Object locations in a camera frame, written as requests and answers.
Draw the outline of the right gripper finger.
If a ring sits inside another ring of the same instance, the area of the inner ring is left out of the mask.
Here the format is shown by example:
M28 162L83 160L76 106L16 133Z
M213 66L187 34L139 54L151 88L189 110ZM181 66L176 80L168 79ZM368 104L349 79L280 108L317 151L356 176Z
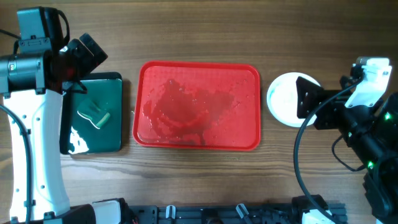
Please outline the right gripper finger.
M314 96L304 96L298 98L297 117L307 118L308 114L315 109L320 103L320 100Z
M319 99L324 95L324 89L304 77L296 80L297 96L299 100Z

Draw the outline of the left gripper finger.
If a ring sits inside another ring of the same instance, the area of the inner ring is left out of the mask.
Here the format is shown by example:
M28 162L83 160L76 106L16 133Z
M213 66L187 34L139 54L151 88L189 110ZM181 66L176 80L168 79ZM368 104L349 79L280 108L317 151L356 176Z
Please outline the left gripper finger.
M90 66L88 68L89 71L92 72L108 58L108 55L88 33L84 33L79 40L91 53L89 59Z
M87 87L81 81L67 81L62 83L64 93L87 94Z

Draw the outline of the white plate top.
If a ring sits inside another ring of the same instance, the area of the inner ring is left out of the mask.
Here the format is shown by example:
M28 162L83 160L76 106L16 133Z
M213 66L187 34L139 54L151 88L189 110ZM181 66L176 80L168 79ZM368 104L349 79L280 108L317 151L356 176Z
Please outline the white plate top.
M300 72L289 72L277 77L267 91L267 107L273 117L284 125L299 128L304 122L297 117L297 86L298 77L302 77L320 86L311 76Z

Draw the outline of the yellow green sponge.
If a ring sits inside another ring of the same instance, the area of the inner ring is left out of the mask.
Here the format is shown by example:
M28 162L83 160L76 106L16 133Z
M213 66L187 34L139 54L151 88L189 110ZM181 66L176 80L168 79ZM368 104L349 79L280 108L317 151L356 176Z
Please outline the yellow green sponge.
M96 129L101 129L111 116L89 98L78 105L77 113L83 119L88 120Z

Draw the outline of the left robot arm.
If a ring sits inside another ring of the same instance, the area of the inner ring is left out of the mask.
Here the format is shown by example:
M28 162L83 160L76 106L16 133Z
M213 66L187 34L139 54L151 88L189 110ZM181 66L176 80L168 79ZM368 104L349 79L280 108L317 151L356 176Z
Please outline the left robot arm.
M9 118L14 191L10 223L126 223L121 198L71 206L60 163L63 94L107 59L88 34L70 37L65 14L53 7L17 12L14 51L1 57L1 110Z

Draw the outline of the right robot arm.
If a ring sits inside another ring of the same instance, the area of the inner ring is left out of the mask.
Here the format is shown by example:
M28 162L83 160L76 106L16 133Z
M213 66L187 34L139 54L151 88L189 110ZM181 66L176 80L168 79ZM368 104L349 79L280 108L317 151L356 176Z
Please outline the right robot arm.
M345 106L352 82L342 90L325 90L299 77L297 116L316 117L317 130L337 129L367 170L363 187L372 215L381 223L397 223L397 93L372 106Z

